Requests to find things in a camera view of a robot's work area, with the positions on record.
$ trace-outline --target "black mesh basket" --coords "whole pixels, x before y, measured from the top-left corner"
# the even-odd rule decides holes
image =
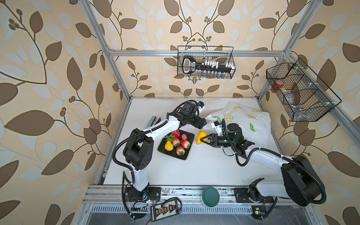
[[[307,76],[305,69],[316,75],[316,82]],[[267,69],[266,79],[293,122],[315,122],[341,103],[339,96],[300,58],[296,63]]]
[[[178,46],[177,74],[197,78],[231,79],[235,73],[233,47]]]

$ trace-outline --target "wallpaper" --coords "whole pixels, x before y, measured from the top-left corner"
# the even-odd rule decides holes
[[[0,26],[0,224],[71,224],[125,100],[76,1],[0,0]]]
[[[359,12],[360,2],[357,0],[324,0],[293,52],[335,91],[343,101],[338,107],[358,125]],[[285,154],[305,155],[323,181],[327,200],[319,205],[319,210],[325,223],[360,224],[359,146],[329,113],[317,122],[290,122],[284,107],[271,90],[262,99],[262,104],[270,113],[273,129]]]
[[[174,57],[115,60],[130,95],[145,97],[257,96],[266,82],[265,70],[275,65],[274,57],[235,57],[232,79],[210,79],[178,74]]]
[[[282,50],[307,0],[90,0],[107,44],[118,50],[232,46]]]

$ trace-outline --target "wire basket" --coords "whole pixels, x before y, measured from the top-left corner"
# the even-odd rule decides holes
[[[306,68],[314,73],[316,82],[304,72]],[[339,96],[300,58],[267,69],[266,79],[293,122],[315,122],[341,103]]]
[[[233,49],[225,46],[178,46],[177,74],[197,78],[231,79],[236,70]]]

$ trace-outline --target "green lid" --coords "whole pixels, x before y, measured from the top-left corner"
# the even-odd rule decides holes
[[[201,197],[205,205],[207,205],[208,207],[214,207],[220,201],[219,192],[213,187],[205,188]]]

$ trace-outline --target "pink fruit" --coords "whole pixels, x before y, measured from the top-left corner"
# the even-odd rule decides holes
[[[179,130],[174,130],[173,132],[171,132],[173,135],[175,135],[177,138],[180,137],[180,131]]]
[[[180,141],[181,146],[183,146],[184,148],[189,148],[190,147],[190,142],[188,140],[181,140]]]
[[[172,144],[173,144],[173,146],[179,146],[180,145],[180,140],[179,140],[179,138],[174,138],[174,140],[172,140]]]
[[[182,156],[182,155],[185,154],[185,149],[182,146],[178,146],[176,148],[176,153],[177,153],[178,156]]]

